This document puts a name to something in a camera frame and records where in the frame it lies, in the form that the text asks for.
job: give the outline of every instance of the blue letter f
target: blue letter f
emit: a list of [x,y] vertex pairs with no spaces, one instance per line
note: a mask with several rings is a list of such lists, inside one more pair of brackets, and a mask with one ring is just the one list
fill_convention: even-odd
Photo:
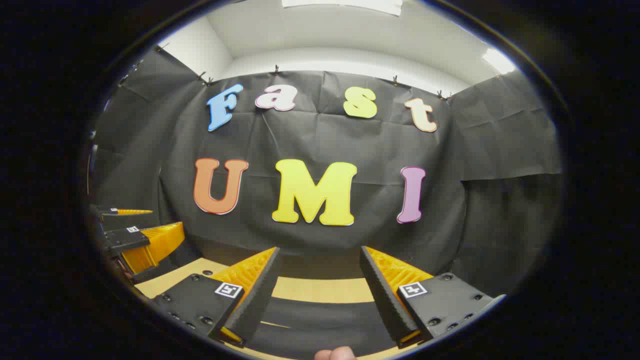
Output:
[[214,131],[231,120],[231,114],[228,114],[225,108],[233,110],[236,107],[237,99],[235,94],[241,92],[242,89],[242,85],[236,84],[207,101],[207,105],[211,110],[209,131]]

